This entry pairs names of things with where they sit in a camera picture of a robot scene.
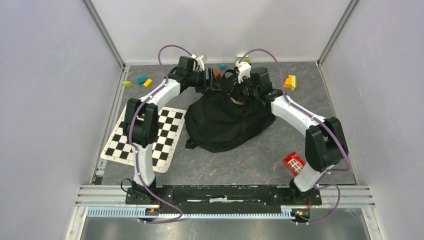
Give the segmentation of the small orange spiral notebook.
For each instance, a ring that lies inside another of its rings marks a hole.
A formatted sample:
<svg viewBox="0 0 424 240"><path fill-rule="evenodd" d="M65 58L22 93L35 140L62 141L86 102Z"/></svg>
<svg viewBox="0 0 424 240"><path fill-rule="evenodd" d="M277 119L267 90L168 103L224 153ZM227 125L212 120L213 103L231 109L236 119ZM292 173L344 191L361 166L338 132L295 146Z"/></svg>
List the small orange spiral notebook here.
<svg viewBox="0 0 424 240"><path fill-rule="evenodd" d="M233 97L230 97L230 99L231 99L231 101L232 101L233 103L235 103L235 104L237 104L237 105L241 105L241 106L246 105L246 103L245 103L244 101L239 101L239 100L237 100L237 99L235 99L235 98L233 98Z"/></svg>

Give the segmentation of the black student backpack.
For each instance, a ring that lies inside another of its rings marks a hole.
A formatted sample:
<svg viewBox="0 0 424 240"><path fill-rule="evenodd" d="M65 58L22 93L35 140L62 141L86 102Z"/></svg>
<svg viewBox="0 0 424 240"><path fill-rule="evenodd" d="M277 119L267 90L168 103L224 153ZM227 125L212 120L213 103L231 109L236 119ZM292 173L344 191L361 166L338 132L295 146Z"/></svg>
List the black student backpack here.
<svg viewBox="0 0 424 240"><path fill-rule="evenodd" d="M217 79L218 91L202 93L184 116L189 139L185 148L201 147L211 153L233 150L268 128L276 117L268 104L258 98L236 99L246 105L237 105L230 99L234 69L228 69Z"/></svg>

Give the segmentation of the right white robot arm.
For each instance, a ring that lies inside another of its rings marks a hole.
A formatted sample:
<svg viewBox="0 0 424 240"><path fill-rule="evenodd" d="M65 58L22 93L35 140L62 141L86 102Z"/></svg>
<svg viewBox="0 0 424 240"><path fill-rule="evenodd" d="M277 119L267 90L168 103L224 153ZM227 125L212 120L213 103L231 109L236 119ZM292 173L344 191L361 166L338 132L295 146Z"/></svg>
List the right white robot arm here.
<svg viewBox="0 0 424 240"><path fill-rule="evenodd" d="M325 174L338 171L335 167L345 160L350 171L352 165L341 121L336 117L325 118L306 109L291 99L284 90L274 88L265 67L237 63L231 96L235 99L251 97L264 100L271 113L285 120L305 138L306 163L290 182L289 199L302 204L309 198L309 190L318 186Z"/></svg>

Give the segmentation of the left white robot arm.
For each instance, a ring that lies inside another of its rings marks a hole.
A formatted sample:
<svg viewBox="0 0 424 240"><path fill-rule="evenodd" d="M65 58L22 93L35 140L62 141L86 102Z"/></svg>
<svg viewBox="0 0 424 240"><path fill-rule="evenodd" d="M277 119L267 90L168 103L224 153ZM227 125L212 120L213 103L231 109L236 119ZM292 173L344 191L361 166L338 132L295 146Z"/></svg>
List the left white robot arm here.
<svg viewBox="0 0 424 240"><path fill-rule="evenodd" d="M157 198L153 143L159 133L159 110L187 88L202 86L205 80L204 56L181 56L177 67L165 75L160 85L140 99L128 100L123 133L134 155L134 177L127 190L131 198L139 197L145 204Z"/></svg>

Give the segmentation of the brown orange cube block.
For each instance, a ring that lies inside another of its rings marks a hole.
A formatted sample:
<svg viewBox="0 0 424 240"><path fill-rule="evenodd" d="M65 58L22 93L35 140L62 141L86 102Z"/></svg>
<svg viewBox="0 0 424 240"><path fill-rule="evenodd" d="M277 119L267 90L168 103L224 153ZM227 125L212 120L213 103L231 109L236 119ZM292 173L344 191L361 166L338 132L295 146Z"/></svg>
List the brown orange cube block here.
<svg viewBox="0 0 424 240"><path fill-rule="evenodd" d="M218 80L221 77L221 72L217 69L213 71L214 77Z"/></svg>

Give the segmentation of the orange green block stack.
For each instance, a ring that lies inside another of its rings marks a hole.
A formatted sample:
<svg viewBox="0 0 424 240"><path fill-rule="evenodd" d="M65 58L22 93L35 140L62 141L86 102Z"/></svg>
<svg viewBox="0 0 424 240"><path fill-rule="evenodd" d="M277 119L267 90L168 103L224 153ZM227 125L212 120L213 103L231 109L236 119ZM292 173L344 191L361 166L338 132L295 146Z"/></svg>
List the orange green block stack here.
<svg viewBox="0 0 424 240"><path fill-rule="evenodd" d="M284 84L284 88L290 89L291 91L295 91L298 88L298 79L295 75L288 75Z"/></svg>

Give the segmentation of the yellow orange block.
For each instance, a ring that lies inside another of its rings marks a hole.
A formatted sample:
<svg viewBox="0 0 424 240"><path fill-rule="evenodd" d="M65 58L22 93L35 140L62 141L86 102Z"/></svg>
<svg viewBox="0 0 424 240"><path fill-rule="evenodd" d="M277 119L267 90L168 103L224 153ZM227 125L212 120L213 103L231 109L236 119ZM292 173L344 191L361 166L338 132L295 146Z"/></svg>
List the yellow orange block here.
<svg viewBox="0 0 424 240"><path fill-rule="evenodd" d="M148 78L146 81L143 82L143 86L148 88L152 84L153 80Z"/></svg>

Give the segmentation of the teal block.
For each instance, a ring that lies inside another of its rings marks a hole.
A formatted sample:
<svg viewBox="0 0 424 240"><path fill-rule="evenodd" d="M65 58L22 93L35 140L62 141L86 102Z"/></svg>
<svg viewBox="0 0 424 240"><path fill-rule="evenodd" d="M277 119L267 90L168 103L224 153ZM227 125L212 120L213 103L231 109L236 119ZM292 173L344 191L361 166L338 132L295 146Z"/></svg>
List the teal block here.
<svg viewBox="0 0 424 240"><path fill-rule="evenodd" d="M148 78L146 76L141 76L136 79L138 84L144 84L147 80Z"/></svg>

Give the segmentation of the green half round block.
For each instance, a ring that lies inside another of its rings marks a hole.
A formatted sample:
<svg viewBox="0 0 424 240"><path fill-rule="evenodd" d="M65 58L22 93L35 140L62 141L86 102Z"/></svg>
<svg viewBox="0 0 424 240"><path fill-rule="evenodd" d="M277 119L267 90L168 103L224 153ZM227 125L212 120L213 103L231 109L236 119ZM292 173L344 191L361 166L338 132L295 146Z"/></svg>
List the green half round block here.
<svg viewBox="0 0 424 240"><path fill-rule="evenodd" d="M132 82L131 82L131 81L123 81L123 82L122 82L122 84L123 84L125 87L130 87L130 86L132 86Z"/></svg>

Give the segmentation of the red window toy brick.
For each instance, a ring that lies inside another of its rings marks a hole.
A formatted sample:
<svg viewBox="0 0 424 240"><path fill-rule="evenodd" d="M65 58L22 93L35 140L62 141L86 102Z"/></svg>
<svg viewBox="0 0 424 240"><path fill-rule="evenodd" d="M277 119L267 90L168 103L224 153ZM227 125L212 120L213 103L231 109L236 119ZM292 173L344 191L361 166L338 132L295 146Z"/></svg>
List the red window toy brick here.
<svg viewBox="0 0 424 240"><path fill-rule="evenodd" d="M282 162L294 176L300 174L305 166L304 160L296 152L290 153Z"/></svg>

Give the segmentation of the black white chessboard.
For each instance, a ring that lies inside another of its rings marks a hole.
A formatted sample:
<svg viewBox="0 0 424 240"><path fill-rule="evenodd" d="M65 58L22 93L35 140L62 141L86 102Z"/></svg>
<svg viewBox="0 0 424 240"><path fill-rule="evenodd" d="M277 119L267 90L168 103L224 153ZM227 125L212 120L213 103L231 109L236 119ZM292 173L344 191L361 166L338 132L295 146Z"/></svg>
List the black white chessboard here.
<svg viewBox="0 0 424 240"><path fill-rule="evenodd" d="M166 173L171 165L183 126L185 110L163 107L159 111L157 140L152 144L152 169ZM125 111L123 110L114 126L100 157L103 160L134 166L133 148L124 135Z"/></svg>

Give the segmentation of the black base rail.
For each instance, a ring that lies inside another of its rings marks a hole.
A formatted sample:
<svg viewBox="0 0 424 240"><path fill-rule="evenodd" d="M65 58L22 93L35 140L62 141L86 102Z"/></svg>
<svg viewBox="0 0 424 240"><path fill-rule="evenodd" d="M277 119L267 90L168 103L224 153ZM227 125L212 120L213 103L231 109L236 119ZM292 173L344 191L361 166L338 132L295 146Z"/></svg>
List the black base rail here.
<svg viewBox="0 0 424 240"><path fill-rule="evenodd" d="M296 193L285 185L159 185L129 187L125 203L142 218L288 218L322 205L317 189Z"/></svg>

